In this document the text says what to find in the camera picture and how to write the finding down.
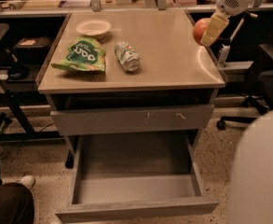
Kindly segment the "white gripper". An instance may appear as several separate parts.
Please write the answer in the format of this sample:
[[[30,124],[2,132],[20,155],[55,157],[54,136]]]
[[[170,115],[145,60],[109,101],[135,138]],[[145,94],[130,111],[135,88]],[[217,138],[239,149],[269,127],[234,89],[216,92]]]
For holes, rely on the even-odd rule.
[[[254,0],[215,0],[217,8],[210,18],[210,22],[203,33],[200,43],[209,47],[212,45],[229,24],[228,16],[237,16],[244,12]]]

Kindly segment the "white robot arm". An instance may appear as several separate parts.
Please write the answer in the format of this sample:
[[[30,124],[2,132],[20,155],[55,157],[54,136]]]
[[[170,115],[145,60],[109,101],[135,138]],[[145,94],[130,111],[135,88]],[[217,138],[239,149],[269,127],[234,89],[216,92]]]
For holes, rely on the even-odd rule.
[[[216,0],[216,11],[200,44],[210,46],[253,0]],[[256,119],[243,133],[235,152],[226,224],[273,224],[273,110]]]

